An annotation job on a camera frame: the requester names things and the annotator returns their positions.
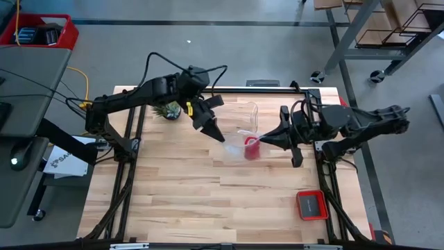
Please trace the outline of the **red cohesive bandage roll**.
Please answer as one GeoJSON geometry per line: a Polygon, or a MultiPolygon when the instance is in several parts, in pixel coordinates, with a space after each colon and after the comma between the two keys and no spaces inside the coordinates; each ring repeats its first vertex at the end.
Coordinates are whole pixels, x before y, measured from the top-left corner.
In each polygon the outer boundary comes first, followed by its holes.
{"type": "Polygon", "coordinates": [[[260,158],[260,140],[257,137],[247,137],[244,144],[245,159],[256,160],[260,158]]]}

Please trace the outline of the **orange and black floor block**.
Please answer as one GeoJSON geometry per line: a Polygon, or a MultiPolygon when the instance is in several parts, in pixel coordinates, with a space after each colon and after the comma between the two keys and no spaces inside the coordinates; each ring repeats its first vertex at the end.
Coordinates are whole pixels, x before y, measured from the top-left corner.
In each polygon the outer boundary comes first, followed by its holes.
{"type": "Polygon", "coordinates": [[[372,237],[372,241],[378,244],[389,244],[392,245],[393,241],[391,236],[387,231],[384,230],[376,230],[371,223],[369,223],[370,234],[372,237]]]}

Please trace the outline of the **clear plastic bag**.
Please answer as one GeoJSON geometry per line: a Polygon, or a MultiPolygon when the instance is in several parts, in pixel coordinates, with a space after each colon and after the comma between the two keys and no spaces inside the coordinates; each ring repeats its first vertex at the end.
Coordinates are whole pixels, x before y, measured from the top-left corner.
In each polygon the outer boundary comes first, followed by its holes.
{"type": "MultiPolygon", "coordinates": [[[[222,143],[223,151],[221,160],[227,165],[238,165],[248,161],[244,158],[245,139],[256,137],[260,139],[262,134],[258,133],[258,107],[254,102],[228,103],[215,110],[217,124],[225,138],[222,143]]],[[[260,158],[266,158],[271,154],[271,148],[260,141],[260,158]]]]}

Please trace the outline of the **small potted succulent plant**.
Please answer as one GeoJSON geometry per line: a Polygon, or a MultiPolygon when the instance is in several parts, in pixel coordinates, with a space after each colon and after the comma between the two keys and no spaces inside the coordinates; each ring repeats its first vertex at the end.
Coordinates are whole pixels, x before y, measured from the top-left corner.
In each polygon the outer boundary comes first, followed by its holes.
{"type": "Polygon", "coordinates": [[[163,106],[152,106],[151,110],[156,116],[173,121],[179,118],[182,108],[174,101],[163,106]]]}

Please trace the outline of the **red plastic crate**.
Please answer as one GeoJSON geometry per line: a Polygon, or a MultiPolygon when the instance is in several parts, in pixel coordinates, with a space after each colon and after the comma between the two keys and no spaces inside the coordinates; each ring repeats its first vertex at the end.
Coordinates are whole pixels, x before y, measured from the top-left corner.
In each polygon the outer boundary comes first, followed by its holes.
{"type": "Polygon", "coordinates": [[[78,29],[71,17],[66,14],[14,14],[5,29],[0,33],[0,46],[17,46],[15,33],[22,27],[38,28],[37,39],[34,44],[21,44],[21,47],[42,47],[73,50],[78,38],[78,29]],[[43,32],[48,28],[60,29],[58,43],[52,46],[45,45],[43,32]]]}

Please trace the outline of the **metal rolling cart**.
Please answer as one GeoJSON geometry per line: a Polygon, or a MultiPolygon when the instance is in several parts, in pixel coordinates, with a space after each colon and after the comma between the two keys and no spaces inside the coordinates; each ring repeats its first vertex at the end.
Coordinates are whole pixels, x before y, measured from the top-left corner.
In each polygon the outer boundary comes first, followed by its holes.
{"type": "Polygon", "coordinates": [[[344,7],[348,29],[321,72],[325,76],[341,60],[389,60],[386,76],[399,70],[433,37],[444,31],[444,0],[315,0],[337,28],[333,7],[344,7]]]}

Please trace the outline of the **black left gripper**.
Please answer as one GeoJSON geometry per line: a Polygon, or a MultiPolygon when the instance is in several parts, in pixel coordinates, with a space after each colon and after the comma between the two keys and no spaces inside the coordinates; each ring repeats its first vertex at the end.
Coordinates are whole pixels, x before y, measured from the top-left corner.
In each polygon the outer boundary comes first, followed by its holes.
{"type": "Polygon", "coordinates": [[[200,99],[198,97],[188,100],[191,102],[194,109],[194,115],[190,117],[193,121],[192,126],[196,130],[201,129],[201,133],[217,140],[218,142],[225,142],[225,138],[217,124],[217,118],[215,117],[212,109],[209,109],[204,104],[204,100],[205,99],[200,99]]]}

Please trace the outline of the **grey desk with mouse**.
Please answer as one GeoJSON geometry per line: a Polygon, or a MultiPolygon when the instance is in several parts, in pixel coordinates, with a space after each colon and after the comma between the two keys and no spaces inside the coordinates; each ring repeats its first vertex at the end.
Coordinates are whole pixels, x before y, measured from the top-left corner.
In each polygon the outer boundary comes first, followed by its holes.
{"type": "Polygon", "coordinates": [[[48,143],[44,137],[0,137],[0,228],[14,225],[48,143]],[[22,140],[33,142],[31,159],[25,169],[16,172],[10,167],[10,150],[22,140]]]}

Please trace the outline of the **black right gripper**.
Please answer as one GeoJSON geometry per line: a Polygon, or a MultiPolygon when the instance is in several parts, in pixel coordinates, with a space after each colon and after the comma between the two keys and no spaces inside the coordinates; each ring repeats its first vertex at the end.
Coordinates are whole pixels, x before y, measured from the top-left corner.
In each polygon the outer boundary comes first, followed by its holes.
{"type": "Polygon", "coordinates": [[[313,119],[307,114],[306,106],[300,110],[291,111],[287,106],[280,107],[281,123],[260,136],[263,143],[277,146],[284,151],[291,151],[292,167],[300,167],[303,162],[302,151],[299,144],[311,144],[314,141],[313,119]]]}

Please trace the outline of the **black box device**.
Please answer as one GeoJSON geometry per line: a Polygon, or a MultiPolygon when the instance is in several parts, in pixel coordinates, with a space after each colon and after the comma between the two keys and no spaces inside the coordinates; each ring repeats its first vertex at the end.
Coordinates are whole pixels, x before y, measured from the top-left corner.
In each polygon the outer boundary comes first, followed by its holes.
{"type": "Polygon", "coordinates": [[[48,28],[43,32],[43,40],[45,45],[52,46],[58,43],[60,37],[60,29],[48,28]]]}

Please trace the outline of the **white printed paper sheet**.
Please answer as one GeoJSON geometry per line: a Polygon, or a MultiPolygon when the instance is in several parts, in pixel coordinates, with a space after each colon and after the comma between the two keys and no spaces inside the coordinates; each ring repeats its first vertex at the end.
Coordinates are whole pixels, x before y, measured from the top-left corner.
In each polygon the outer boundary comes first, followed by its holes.
{"type": "Polygon", "coordinates": [[[43,172],[53,174],[55,179],[70,176],[81,177],[87,174],[88,166],[83,160],[58,146],[54,146],[43,172]]]}

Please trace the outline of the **black desk support beam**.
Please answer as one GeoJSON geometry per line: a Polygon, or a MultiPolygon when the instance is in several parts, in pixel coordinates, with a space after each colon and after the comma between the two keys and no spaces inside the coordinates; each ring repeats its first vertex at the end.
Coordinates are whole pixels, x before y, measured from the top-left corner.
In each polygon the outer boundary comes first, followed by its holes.
{"type": "Polygon", "coordinates": [[[96,162],[98,150],[94,146],[83,144],[45,118],[40,122],[36,136],[49,139],[49,142],[90,165],[96,162]]]}

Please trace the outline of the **blue and black device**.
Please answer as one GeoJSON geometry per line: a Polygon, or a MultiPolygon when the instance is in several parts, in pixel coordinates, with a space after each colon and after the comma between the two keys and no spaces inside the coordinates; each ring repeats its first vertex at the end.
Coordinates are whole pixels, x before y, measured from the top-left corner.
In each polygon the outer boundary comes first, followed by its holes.
{"type": "Polygon", "coordinates": [[[22,27],[16,33],[16,42],[19,44],[34,44],[37,39],[38,28],[22,27]]]}

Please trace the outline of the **red tray with black inside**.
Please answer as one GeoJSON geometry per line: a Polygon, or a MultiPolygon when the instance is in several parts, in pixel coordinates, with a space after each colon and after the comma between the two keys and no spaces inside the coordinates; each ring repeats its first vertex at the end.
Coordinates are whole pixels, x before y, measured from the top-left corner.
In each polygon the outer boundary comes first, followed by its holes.
{"type": "Polygon", "coordinates": [[[302,220],[326,220],[329,218],[324,193],[321,190],[297,193],[296,203],[302,220]]]}

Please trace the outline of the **black computer mouse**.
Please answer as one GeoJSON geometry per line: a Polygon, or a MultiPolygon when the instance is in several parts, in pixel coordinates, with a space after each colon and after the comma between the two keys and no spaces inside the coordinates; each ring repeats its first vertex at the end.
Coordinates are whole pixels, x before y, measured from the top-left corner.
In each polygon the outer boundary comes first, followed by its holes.
{"type": "Polygon", "coordinates": [[[31,159],[32,140],[22,140],[10,150],[10,167],[16,172],[25,169],[31,159]]]}

